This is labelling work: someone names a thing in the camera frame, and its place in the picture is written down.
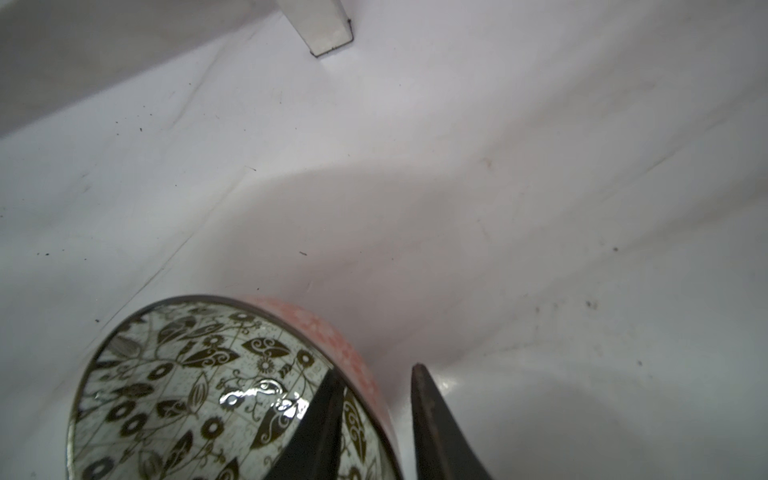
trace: black pointed object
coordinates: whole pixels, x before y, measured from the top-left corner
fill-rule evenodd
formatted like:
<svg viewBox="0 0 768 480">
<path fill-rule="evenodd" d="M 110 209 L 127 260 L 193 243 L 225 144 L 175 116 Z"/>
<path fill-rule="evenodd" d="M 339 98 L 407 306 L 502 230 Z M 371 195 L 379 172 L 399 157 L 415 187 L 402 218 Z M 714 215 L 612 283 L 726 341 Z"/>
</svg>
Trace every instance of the black pointed object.
<svg viewBox="0 0 768 480">
<path fill-rule="evenodd" d="M 411 409 L 419 480 L 491 480 L 421 363 L 411 371 Z"/>
<path fill-rule="evenodd" d="M 263 480 L 337 478 L 343 406 L 344 381 L 333 369 L 320 383 L 296 432 Z"/>
</svg>

